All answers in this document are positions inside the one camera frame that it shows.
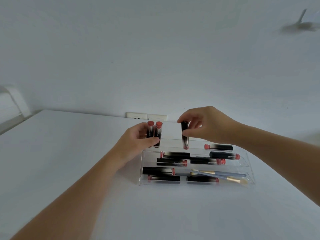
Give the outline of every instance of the electrical outlet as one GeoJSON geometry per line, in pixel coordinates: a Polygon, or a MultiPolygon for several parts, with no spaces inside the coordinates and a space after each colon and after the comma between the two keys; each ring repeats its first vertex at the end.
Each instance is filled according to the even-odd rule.
{"type": "Polygon", "coordinates": [[[147,114],[146,113],[126,113],[127,118],[132,118],[132,119],[141,119],[141,120],[146,120],[147,119],[147,114]]]}
{"type": "Polygon", "coordinates": [[[147,114],[146,115],[147,120],[153,120],[153,121],[168,121],[167,115],[161,115],[161,114],[147,114]]]}

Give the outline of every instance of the cosmetics organizer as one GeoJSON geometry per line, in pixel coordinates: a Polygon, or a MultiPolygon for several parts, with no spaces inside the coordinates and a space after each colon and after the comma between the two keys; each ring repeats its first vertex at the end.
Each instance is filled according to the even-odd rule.
{"type": "Polygon", "coordinates": [[[219,179],[219,182],[212,180],[211,182],[195,182],[195,181],[187,181],[188,176],[190,176],[190,170],[199,170],[199,171],[219,171],[219,172],[228,172],[228,173],[242,173],[246,174],[245,177],[232,177],[234,179],[239,179],[241,182],[247,182],[248,185],[254,184],[254,175],[251,170],[250,161],[248,159],[248,155],[246,150],[234,146],[233,151],[223,151],[223,150],[211,150],[204,149],[204,145],[208,143],[206,141],[190,141],[189,149],[185,150],[182,147],[182,140],[177,139],[161,139],[161,143],[159,147],[150,147],[142,151],[141,156],[141,166],[140,166],[140,185],[157,185],[157,184],[179,184],[179,185],[216,185],[216,184],[225,184],[225,185],[243,185],[243,183],[237,183],[233,181],[229,181],[226,179],[219,179]],[[239,160],[230,160],[226,159],[225,164],[194,164],[190,163],[190,160],[185,160],[186,163],[183,165],[172,164],[171,165],[160,165],[157,163],[157,158],[161,158],[163,154],[168,152],[181,152],[181,153],[190,153],[191,157],[209,157],[210,152],[226,152],[226,153],[234,153],[239,154],[239,160]],[[174,175],[180,177],[168,177],[172,178],[172,180],[157,180],[157,178],[161,179],[158,176],[152,176],[150,174],[143,174],[143,167],[157,167],[157,168],[170,168],[173,169],[174,175]]]}

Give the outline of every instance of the person's left hand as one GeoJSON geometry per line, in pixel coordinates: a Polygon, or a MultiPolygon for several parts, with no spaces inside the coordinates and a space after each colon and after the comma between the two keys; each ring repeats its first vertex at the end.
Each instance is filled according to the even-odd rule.
{"type": "Polygon", "coordinates": [[[145,138],[147,135],[147,128],[148,124],[146,122],[128,128],[109,151],[109,153],[119,156],[121,167],[138,155],[143,149],[151,147],[159,142],[158,137],[145,138]]]}

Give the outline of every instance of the person's right hand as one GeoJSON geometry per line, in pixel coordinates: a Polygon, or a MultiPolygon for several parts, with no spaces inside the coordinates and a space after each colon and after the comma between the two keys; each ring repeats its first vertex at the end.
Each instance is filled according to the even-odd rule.
{"type": "Polygon", "coordinates": [[[241,125],[215,107],[189,109],[178,119],[178,123],[182,121],[190,122],[182,132],[184,136],[226,144],[232,144],[233,134],[241,125]]]}

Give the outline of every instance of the white wall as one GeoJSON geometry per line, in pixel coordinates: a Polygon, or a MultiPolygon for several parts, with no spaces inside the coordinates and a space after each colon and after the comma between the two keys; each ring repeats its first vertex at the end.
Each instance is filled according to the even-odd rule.
{"type": "Polygon", "coordinates": [[[0,0],[0,84],[33,111],[124,116],[213,105],[288,134],[319,129],[318,0],[0,0]]]}

